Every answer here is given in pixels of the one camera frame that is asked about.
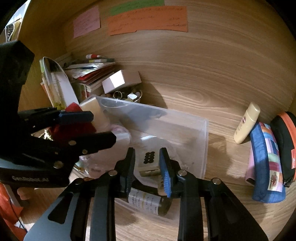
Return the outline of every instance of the orange zipper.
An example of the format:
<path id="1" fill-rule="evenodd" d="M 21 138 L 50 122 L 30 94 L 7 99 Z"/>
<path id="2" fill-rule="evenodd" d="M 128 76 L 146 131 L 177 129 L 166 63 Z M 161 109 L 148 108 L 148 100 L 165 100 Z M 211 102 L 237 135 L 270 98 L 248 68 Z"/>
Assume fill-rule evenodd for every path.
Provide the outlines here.
<path id="1" fill-rule="evenodd" d="M 295 148 L 296 148 L 296 127 L 286 112 L 279 114 L 279 116 L 283 119 L 284 123 L 286 124 L 288 131 L 290 133 L 290 136 L 292 138 L 292 142 L 294 146 L 294 149 L 292 150 L 292 155 L 293 155 L 293 153 L 295 153 Z M 292 167 L 293 167 L 293 163 L 295 163 L 295 160 L 293 160 L 293 158 L 295 159 L 295 157 L 292 156 Z M 295 170 L 293 182 L 295 181 L 295 179 L 296 179 L 296 170 Z"/>

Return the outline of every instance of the red marker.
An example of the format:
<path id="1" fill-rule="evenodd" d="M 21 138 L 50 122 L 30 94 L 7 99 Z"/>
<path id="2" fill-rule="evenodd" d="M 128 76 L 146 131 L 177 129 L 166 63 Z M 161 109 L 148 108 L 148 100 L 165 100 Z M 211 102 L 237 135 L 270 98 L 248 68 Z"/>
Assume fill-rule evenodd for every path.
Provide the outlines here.
<path id="1" fill-rule="evenodd" d="M 96 55 L 96 54 L 88 54 L 85 57 L 86 57 L 86 59 L 103 58 L 102 55 Z"/>

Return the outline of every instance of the blue pencil case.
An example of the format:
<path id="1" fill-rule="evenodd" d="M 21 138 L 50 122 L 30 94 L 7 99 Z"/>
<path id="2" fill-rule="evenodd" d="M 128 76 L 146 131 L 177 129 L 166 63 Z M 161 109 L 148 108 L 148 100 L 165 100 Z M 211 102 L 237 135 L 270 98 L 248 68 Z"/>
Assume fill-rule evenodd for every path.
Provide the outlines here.
<path id="1" fill-rule="evenodd" d="M 279 148 L 269 125 L 257 122 L 250 132 L 255 164 L 253 200 L 277 203 L 286 198 Z"/>

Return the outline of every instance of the beige plastic bottle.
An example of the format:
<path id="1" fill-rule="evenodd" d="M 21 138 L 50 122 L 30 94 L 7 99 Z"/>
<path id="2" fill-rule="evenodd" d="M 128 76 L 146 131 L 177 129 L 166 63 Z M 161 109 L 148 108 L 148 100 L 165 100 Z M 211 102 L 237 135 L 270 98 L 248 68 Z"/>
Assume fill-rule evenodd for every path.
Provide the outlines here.
<path id="1" fill-rule="evenodd" d="M 247 135 L 255 125 L 259 114 L 260 107 L 257 104 L 251 102 L 239 126 L 237 127 L 237 130 L 234 133 L 233 138 L 237 144 L 242 143 L 244 139 L 246 139 Z"/>

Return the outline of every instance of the red fabric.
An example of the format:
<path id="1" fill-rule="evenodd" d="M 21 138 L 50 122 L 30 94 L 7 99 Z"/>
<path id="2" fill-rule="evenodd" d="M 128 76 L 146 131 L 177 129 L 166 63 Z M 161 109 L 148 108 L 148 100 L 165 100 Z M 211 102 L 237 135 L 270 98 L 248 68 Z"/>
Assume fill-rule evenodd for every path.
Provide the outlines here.
<path id="1" fill-rule="evenodd" d="M 20 241 L 23 241 L 26 235 L 26 231 L 14 226 L 14 224 L 18 221 L 18 218 L 20 217 L 20 212 L 22 211 L 22 207 L 16 207 L 13 204 L 11 204 L 13 206 L 15 214 L 17 215 L 16 217 L 11 208 L 9 199 L 10 197 L 7 194 L 5 187 L 3 186 L 3 184 L 0 183 L 0 215 L 6 222 L 7 226 L 11 229 L 13 234 Z"/>
<path id="2" fill-rule="evenodd" d="M 82 109 L 76 103 L 69 105 L 65 111 L 68 112 L 80 112 Z M 63 142 L 68 141 L 73 137 L 80 136 L 82 134 L 95 133 L 96 129 L 91 123 L 75 123 L 70 125 L 55 125 L 49 128 L 49 132 L 55 141 Z"/>

